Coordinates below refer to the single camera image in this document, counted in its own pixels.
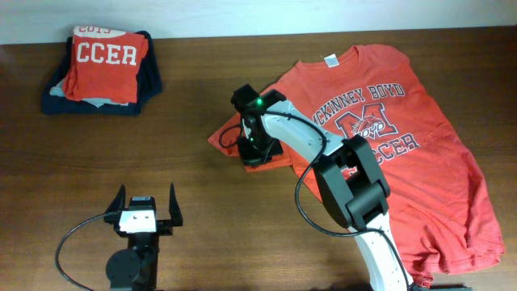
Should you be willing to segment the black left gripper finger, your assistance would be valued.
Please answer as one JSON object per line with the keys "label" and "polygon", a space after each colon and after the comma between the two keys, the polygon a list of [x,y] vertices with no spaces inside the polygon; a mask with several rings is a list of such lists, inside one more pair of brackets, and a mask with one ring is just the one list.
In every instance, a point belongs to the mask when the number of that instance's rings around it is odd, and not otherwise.
{"label": "black left gripper finger", "polygon": [[170,184],[169,207],[170,222],[172,226],[183,226],[183,215],[177,201],[174,184]]}
{"label": "black left gripper finger", "polygon": [[120,215],[124,210],[125,206],[125,197],[126,197],[125,186],[122,184],[120,186],[119,191],[117,192],[115,198],[109,204],[105,211],[105,217],[103,220],[106,223],[117,223],[120,220]]}

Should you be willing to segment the red McKinney Boyd t-shirt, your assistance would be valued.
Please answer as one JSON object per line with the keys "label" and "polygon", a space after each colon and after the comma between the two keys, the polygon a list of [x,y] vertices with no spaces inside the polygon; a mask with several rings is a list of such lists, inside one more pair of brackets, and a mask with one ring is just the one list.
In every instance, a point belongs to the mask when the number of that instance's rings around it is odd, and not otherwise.
{"label": "red McKinney Boyd t-shirt", "polygon": [[324,129],[372,147],[391,189],[391,289],[498,264],[505,247],[485,177],[405,54],[354,45],[297,63],[273,88]]}

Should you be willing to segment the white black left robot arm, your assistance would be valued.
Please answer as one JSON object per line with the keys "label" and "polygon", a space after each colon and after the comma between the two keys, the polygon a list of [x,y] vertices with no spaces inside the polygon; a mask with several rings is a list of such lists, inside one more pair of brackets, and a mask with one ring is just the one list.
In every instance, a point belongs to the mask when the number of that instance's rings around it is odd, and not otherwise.
{"label": "white black left robot arm", "polygon": [[168,219],[157,218],[156,200],[152,196],[135,196],[125,203],[126,190],[121,186],[107,207],[103,219],[114,231],[128,240],[128,245],[107,261],[106,275],[111,290],[149,291],[157,288],[159,240],[171,236],[183,225],[174,186],[170,186]]}

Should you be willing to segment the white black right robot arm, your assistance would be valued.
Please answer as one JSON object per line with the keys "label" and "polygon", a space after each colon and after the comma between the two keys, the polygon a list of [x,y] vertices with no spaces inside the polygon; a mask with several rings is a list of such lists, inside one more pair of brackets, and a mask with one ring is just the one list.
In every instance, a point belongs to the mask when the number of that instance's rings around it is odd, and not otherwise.
{"label": "white black right robot arm", "polygon": [[309,164],[299,180],[314,174],[326,212],[342,227],[316,230],[355,239],[373,290],[416,290],[391,232],[390,187],[368,142],[325,130],[276,90],[260,95],[245,85],[233,93],[231,104],[240,115],[237,148],[243,163],[264,165],[282,154],[283,144],[289,146]]}

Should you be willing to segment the folded navy blue shirt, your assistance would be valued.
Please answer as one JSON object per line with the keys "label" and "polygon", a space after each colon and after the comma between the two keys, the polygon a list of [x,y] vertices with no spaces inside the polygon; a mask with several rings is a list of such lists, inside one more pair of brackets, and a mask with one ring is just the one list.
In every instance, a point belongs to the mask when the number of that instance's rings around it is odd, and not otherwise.
{"label": "folded navy blue shirt", "polygon": [[127,106],[104,104],[97,108],[88,102],[76,102],[50,94],[50,90],[63,80],[70,68],[72,57],[73,37],[69,36],[65,43],[65,55],[60,65],[44,85],[40,99],[40,110],[45,115],[58,114],[104,114],[113,116],[138,116],[145,104],[154,96],[163,92],[162,79],[159,73],[156,55],[154,52],[153,38],[147,31],[138,31],[149,43],[148,52],[142,60],[141,67],[136,76],[137,102]]}

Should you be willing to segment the folded light blue shirt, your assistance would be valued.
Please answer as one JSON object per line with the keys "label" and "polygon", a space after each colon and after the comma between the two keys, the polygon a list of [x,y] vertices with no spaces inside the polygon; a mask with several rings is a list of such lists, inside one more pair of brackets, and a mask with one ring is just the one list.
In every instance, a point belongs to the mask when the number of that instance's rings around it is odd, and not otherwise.
{"label": "folded light blue shirt", "polygon": [[[64,79],[60,80],[59,83],[56,86],[53,86],[50,89],[49,94],[51,96],[65,98],[65,92],[62,90],[63,82],[64,82]],[[91,105],[94,105],[97,108],[100,108],[103,105],[116,105],[116,106],[125,106],[125,107],[127,107],[129,105],[129,103],[116,103],[116,102],[113,102],[110,99],[105,99],[105,98],[86,98],[83,101],[87,102],[87,103],[89,103]]]}

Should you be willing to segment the folded red soccer shirt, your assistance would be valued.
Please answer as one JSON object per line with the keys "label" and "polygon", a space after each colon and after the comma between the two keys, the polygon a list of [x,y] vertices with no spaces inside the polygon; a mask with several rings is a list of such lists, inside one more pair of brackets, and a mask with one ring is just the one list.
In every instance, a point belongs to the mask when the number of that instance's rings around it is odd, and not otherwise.
{"label": "folded red soccer shirt", "polygon": [[141,35],[95,26],[73,29],[69,72],[61,85],[72,101],[137,101],[137,74],[149,50]]}

